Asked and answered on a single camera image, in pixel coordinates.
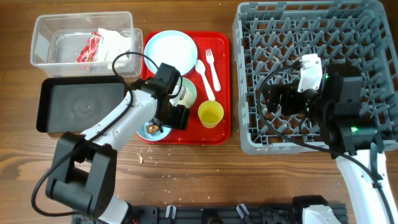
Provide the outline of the pale green bowl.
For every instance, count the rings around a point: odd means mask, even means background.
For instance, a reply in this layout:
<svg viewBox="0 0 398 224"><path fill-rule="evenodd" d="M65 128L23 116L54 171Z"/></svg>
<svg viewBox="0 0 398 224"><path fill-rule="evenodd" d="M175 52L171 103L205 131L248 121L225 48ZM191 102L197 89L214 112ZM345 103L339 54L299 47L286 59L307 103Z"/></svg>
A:
<svg viewBox="0 0 398 224"><path fill-rule="evenodd" d="M182 79L182 89L178 97L170 99L173 106L184 105L186 108L191 108L197 98L197 89L195 85L187 78Z"/></svg>

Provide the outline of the brown food scraps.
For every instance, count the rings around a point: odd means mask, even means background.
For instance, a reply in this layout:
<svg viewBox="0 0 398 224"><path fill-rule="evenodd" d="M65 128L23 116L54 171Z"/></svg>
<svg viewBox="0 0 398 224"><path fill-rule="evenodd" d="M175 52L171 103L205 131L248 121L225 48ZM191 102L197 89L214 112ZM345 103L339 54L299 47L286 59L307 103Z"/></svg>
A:
<svg viewBox="0 0 398 224"><path fill-rule="evenodd" d="M160 128L157 124L148 124L146 126L146 132L148 134L155 134L160 131Z"/></svg>

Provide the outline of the yellow plastic cup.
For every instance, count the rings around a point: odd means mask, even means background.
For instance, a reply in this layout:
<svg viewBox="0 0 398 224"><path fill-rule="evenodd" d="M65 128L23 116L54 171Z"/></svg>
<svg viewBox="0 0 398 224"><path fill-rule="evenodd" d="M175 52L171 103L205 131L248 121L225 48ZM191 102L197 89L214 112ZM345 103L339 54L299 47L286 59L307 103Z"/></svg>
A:
<svg viewBox="0 0 398 224"><path fill-rule="evenodd" d="M214 128L223 119L224 108L217 101L204 101L198 107L198 117L205 128Z"/></svg>

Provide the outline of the light blue bowl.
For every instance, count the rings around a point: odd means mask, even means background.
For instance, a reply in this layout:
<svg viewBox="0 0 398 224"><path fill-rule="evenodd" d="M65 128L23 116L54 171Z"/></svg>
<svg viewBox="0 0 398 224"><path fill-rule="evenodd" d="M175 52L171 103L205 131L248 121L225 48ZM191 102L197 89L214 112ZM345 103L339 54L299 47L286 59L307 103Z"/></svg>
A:
<svg viewBox="0 0 398 224"><path fill-rule="evenodd" d="M166 126L162 126L162 128L159 128L158 125L149 121L146 122L137 131L137 134L141 139L146 141L160 141L167 137L170 134L171 130L171 128L168 128Z"/></svg>

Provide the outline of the white plastic spoon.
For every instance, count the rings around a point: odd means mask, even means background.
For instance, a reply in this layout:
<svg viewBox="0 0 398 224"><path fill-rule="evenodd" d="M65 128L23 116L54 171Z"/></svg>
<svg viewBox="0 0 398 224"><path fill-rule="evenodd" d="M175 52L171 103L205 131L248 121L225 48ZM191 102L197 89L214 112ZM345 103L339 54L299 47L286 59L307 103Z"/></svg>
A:
<svg viewBox="0 0 398 224"><path fill-rule="evenodd" d="M205 91L206 91L206 95L207 95L208 99L210 101L215 101L216 100L215 94L213 93L213 91L211 89L211 86L210 86L210 84L209 84L209 82L207 80L207 77L205 75L205 71L206 71L205 65L199 59L195 62L195 70L196 70L197 73L200 74L200 76L202 78L202 81L203 81L203 84L204 84L204 87L205 87Z"/></svg>

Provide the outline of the white plastic fork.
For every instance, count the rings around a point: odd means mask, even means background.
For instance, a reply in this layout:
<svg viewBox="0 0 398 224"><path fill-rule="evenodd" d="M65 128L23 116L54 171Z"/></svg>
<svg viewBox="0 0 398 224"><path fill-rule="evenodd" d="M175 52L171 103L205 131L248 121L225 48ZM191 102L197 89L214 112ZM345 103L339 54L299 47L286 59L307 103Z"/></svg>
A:
<svg viewBox="0 0 398 224"><path fill-rule="evenodd" d="M210 69L211 69L211 75L212 75L214 89L215 89L215 91L219 92L219 91L221 91L221 84L220 84L220 80L218 78L218 74L216 72L215 58L214 58L213 52L211 49L206 49L205 53L206 53L206 61L208 62Z"/></svg>

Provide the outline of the light blue plate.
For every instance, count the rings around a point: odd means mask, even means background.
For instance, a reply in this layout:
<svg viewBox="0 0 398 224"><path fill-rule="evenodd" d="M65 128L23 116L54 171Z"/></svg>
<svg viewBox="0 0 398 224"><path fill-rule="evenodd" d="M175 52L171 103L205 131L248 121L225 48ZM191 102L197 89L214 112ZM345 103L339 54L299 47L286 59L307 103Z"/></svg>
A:
<svg viewBox="0 0 398 224"><path fill-rule="evenodd" d="M198 49L193 39L184 32L165 30L151 37L144 47L144 55L159 67L166 63L186 75L198 59Z"/></svg>

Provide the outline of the white napkin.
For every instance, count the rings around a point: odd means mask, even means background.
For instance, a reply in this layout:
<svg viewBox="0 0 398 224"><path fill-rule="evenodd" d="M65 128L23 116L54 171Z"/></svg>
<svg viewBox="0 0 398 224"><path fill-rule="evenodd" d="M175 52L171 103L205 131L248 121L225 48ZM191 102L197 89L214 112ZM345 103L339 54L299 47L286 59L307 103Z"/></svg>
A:
<svg viewBox="0 0 398 224"><path fill-rule="evenodd" d="M130 51L131 38L114 30L99 28L100 41L95 56L96 62L112 62L118 55Z"/></svg>

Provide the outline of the white rice pile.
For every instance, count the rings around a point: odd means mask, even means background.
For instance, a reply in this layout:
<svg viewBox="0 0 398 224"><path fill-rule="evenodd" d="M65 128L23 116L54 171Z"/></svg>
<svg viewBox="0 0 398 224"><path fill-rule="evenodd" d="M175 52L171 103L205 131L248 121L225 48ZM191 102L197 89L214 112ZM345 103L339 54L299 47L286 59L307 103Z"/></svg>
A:
<svg viewBox="0 0 398 224"><path fill-rule="evenodd" d="M190 108L195 102L193 94L190 90L185 90L183 98L180 100L180 104L184 105L186 108Z"/></svg>

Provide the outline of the red snack wrapper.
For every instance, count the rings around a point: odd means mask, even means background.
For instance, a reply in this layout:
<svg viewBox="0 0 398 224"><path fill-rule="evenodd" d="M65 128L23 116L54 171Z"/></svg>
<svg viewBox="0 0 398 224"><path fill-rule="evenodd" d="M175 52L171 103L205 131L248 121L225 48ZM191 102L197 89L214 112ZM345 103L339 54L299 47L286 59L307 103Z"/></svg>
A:
<svg viewBox="0 0 398 224"><path fill-rule="evenodd" d="M101 34L93 31L90 34L85 46L82 48L80 54L77 56L77 62L93 62L98 51L98 46L101 40Z"/></svg>

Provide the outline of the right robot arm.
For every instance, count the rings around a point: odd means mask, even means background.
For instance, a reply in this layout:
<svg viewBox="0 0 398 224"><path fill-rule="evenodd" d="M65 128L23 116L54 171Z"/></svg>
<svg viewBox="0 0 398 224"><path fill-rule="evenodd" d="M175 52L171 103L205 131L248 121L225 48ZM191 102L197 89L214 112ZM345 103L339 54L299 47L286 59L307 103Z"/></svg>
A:
<svg viewBox="0 0 398 224"><path fill-rule="evenodd" d="M299 81L286 85L263 82L259 96L269 112L284 116L303 113L316 122L327 148L345 180L358 223L397 223L397 207L386 172L382 134L376 121L361 116L362 76L348 64L329 64L321 82L301 90Z"/></svg>

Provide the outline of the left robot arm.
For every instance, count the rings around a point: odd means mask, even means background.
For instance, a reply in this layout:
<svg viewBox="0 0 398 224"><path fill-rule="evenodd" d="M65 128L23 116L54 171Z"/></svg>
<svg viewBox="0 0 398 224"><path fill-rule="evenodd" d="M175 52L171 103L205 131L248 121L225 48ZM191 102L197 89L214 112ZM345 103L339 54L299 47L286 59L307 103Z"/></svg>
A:
<svg viewBox="0 0 398 224"><path fill-rule="evenodd" d="M105 223L135 223L132 205L114 195L120 150L146 122L185 129L188 108L178 103L182 82L138 80L107 116L81 134L65 132L58 140L52 166L44 175L48 198Z"/></svg>

